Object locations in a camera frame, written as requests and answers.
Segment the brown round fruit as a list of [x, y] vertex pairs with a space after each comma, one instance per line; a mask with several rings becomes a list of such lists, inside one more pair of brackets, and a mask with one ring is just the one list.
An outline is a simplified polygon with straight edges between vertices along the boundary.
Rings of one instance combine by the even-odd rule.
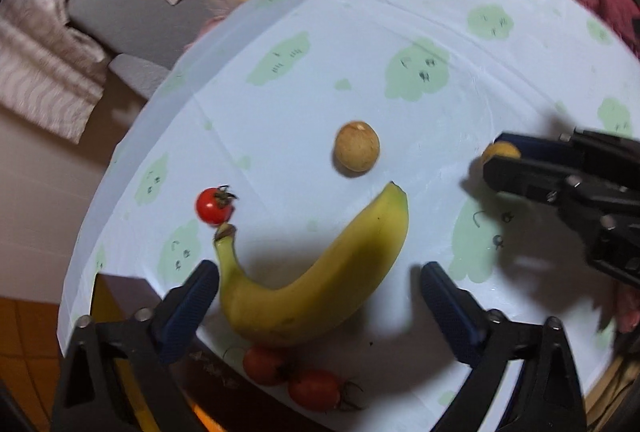
[[367, 173], [380, 156], [378, 134], [363, 121], [351, 121], [338, 130], [333, 154], [337, 163], [349, 172]]
[[480, 163], [486, 164], [492, 158], [497, 157], [519, 159], [521, 158], [521, 151], [509, 141], [498, 140], [486, 147], [480, 156]]

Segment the short yellow banana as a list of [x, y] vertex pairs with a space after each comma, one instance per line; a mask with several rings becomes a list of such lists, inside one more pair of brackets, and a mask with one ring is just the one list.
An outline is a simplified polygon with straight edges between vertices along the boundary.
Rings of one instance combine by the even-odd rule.
[[269, 289], [250, 279], [225, 223], [213, 244], [220, 305], [232, 330], [254, 344], [288, 348], [327, 334], [349, 319], [394, 266], [409, 228], [407, 194], [393, 181], [289, 285]]

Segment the cherry tomato middle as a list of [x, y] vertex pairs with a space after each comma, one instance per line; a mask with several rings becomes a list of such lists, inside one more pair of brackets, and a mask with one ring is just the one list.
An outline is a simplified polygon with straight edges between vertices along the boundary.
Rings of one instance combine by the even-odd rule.
[[295, 371], [291, 357], [274, 348], [257, 345], [245, 352], [242, 367], [247, 378], [258, 386], [282, 386]]

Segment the cherry tomato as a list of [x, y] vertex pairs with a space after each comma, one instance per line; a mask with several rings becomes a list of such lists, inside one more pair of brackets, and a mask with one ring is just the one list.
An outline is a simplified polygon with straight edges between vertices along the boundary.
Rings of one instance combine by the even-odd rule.
[[258, 386], [282, 386], [295, 371], [291, 357], [274, 348], [257, 345], [245, 352], [242, 367], [247, 378]]
[[320, 368], [299, 370], [286, 386], [292, 402], [307, 412], [359, 412], [362, 407], [350, 397], [351, 389], [360, 386]]
[[236, 199], [238, 197], [230, 191], [228, 185], [207, 188], [198, 195], [195, 212], [203, 223], [220, 226], [230, 221]]

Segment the gold tin box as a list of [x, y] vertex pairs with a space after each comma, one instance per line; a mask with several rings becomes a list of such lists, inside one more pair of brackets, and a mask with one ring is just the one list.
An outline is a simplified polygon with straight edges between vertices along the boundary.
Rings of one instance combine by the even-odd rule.
[[195, 335], [217, 292], [218, 275], [193, 288], [158, 295], [142, 278], [99, 274], [91, 316], [119, 321], [149, 311], [146, 331], [160, 366], [170, 373], [194, 408], [225, 431], [323, 431], [320, 423], [291, 409], [247, 381]]

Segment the cherry tomato top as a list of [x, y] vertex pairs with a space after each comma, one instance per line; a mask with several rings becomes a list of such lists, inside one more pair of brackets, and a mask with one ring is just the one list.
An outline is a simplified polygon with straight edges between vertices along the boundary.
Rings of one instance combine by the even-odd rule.
[[230, 221], [236, 199], [238, 197], [230, 191], [228, 185], [207, 188], [198, 195], [195, 212], [203, 223], [220, 226]]

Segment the cherry tomato lower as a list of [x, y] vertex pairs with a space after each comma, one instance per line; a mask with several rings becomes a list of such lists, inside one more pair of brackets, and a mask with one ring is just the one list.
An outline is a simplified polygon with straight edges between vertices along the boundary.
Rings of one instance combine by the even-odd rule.
[[292, 402], [307, 412], [359, 412], [362, 407], [350, 397], [351, 389], [360, 386], [320, 368], [299, 370], [286, 386]]

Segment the light blue patterned tablecloth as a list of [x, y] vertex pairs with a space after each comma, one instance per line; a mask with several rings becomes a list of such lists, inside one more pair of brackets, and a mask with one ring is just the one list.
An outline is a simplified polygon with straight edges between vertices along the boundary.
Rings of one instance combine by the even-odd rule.
[[[338, 130], [363, 121], [380, 156], [355, 174]], [[459, 389], [459, 364], [418, 290], [439, 262], [480, 304], [564, 323], [580, 384], [612, 355], [612, 282], [550, 207], [488, 193], [477, 160], [503, 132], [639, 132], [639, 62], [574, 0], [249, 0], [176, 63], [118, 146], [66, 274], [58, 340], [91, 306], [98, 273], [164, 293], [213, 230], [198, 194], [228, 185], [239, 260], [281, 287], [382, 188], [408, 196], [398, 259], [354, 317], [303, 350], [354, 381], [359, 412], [304, 416], [335, 431], [426, 431]]]

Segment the pink patterned curtain left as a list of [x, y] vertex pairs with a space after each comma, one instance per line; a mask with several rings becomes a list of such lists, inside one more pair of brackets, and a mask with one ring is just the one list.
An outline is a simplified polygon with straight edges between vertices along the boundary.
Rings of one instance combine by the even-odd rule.
[[1, 1], [1, 106], [77, 144], [103, 95], [108, 57], [70, 26], [66, 0]]

